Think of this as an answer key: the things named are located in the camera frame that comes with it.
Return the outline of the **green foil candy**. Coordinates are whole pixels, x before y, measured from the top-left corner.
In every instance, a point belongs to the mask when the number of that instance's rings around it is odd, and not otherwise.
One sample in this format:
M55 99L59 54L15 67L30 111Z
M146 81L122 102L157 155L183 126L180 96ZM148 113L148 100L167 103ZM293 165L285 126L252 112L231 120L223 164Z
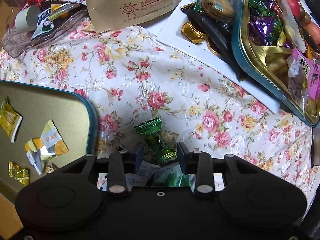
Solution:
M162 138L161 126L160 117L135 126L136 132L144 137L152 155L152 162L156 165L164 165L177 158L176 150L171 148Z

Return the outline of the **yellow white pastry snack packet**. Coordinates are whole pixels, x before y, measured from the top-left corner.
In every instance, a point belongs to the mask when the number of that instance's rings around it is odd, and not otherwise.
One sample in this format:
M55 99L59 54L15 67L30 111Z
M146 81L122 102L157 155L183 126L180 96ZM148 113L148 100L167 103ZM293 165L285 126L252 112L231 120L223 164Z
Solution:
M43 174L48 161L69 151L53 120L45 124L40 137L30 139L24 148L31 166L38 175Z

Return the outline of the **yellow green snack packet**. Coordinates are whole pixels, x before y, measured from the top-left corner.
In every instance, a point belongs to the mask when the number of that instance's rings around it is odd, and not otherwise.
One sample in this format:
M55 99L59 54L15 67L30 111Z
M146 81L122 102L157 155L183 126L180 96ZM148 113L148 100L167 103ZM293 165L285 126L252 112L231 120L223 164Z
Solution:
M7 96L1 104L1 127L12 143L15 142L22 120L23 117L13 109Z

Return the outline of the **teal tin lid tray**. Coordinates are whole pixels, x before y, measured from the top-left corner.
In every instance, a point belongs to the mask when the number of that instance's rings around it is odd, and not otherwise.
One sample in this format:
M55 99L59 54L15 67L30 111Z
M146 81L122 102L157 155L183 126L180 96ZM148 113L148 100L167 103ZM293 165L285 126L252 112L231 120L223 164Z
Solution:
M52 162L63 167L74 160L94 154L98 117L93 105L83 96L47 87L1 81L1 99L8 98L22 122L11 142L1 131L1 194L13 201L22 184L9 176L8 163L15 162L30 171L30 181L40 178L27 158L24 148L30 139L39 138L46 123L53 120L69 151Z

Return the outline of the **floral tablecloth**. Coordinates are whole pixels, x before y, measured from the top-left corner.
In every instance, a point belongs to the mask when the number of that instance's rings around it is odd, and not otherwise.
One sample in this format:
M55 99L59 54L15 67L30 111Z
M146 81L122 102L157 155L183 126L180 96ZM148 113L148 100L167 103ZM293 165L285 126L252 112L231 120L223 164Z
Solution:
M134 127L162 120L170 147L222 158L231 153L300 188L309 203L319 186L311 166L311 128L273 113L261 100L142 27L97 34L85 18L47 46L18 58L1 50L1 79L67 90L87 98L99 116L96 153L140 140Z

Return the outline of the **gold foil candy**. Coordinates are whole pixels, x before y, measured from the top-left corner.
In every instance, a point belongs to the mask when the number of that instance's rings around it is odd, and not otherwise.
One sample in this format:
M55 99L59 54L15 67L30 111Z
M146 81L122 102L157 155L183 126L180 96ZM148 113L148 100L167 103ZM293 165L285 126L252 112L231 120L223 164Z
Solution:
M30 172L26 168L21 168L15 162L8 163L8 174L11 178L15 178L23 186L29 185Z

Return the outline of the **gold chocolate coin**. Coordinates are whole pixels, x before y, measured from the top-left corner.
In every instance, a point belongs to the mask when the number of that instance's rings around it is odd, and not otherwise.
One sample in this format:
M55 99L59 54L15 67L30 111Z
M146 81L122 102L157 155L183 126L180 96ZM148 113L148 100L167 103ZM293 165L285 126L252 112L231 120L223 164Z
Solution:
M193 44L201 44L206 40L206 35L194 28L190 22L182 25L181 33Z

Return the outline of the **gold teal snack tin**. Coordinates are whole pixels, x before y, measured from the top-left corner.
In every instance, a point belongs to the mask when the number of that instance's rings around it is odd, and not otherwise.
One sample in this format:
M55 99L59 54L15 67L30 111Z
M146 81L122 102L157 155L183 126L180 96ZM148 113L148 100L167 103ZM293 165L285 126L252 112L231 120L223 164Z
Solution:
M287 86L272 73L267 62L280 57L288 57L292 50L284 47L257 46L249 40L249 0L240 0L234 21L232 50L241 69L261 85L277 103L285 105L293 114L309 126L316 126L319 113L315 113L316 104L302 111L293 100Z

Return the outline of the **pink snack bag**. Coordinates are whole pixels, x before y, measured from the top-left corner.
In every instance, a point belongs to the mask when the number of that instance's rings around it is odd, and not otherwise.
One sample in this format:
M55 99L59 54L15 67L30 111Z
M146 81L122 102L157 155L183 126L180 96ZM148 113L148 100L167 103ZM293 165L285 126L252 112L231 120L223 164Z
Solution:
M291 96L299 104L306 97L316 101L319 96L319 65L297 49L292 50L286 61L289 67L287 86Z

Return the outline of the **purple candy wrapper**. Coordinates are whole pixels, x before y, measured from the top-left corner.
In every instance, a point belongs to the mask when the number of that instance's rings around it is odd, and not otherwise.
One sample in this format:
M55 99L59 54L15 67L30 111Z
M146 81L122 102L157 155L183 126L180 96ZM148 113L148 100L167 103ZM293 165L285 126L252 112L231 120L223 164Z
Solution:
M271 46L273 24L272 16L250 16L248 24L250 41L259 46Z

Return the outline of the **wrapped round cookie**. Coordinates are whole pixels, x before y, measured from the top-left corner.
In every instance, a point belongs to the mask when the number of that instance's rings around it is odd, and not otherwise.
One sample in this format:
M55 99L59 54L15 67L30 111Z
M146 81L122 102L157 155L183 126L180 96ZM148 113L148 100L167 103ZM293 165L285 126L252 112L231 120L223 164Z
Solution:
M195 11L217 21L231 20L235 15L233 0L197 0Z

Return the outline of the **dark blue snack packet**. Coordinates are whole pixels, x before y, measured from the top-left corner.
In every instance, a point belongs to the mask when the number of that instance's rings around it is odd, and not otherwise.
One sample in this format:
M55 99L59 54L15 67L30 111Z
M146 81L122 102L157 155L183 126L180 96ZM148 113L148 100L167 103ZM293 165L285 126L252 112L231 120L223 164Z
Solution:
M31 37L32 40L37 37L47 35L54 30L54 24L51 20L49 20L51 13L51 8L48 8L38 15L37 28Z

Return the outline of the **clear glass bowl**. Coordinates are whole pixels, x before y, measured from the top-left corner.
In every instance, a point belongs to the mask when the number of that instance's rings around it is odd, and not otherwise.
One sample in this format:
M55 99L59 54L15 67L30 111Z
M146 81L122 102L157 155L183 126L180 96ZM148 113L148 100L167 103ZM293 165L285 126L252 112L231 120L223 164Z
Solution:
M12 58L17 58L29 49L48 45L61 38L88 15L85 8L70 10L69 13L66 18L58 17L53 21L45 17L35 31L19 33L15 27L8 29L1 41L3 49Z

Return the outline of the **white tape roll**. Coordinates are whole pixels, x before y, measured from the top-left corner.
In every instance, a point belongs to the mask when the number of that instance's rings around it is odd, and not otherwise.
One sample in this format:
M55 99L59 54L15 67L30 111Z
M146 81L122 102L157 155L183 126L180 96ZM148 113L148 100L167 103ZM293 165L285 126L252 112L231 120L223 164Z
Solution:
M27 9L21 10L15 18L15 27L19 33L34 31L37 28L37 18L41 9L32 5Z

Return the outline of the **red apple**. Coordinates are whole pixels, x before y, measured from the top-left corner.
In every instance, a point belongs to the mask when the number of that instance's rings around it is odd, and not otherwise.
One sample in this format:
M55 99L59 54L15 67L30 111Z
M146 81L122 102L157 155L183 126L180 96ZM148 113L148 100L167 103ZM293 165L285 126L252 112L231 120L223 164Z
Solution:
M277 0L280 4L280 8L282 10L282 12L284 12L284 6L283 6L283 3L282 3L282 0ZM298 2L296 0L286 0L290 9L291 9L291 12L293 14L293 16L295 16L295 18L299 19L300 17L300 5L298 4Z

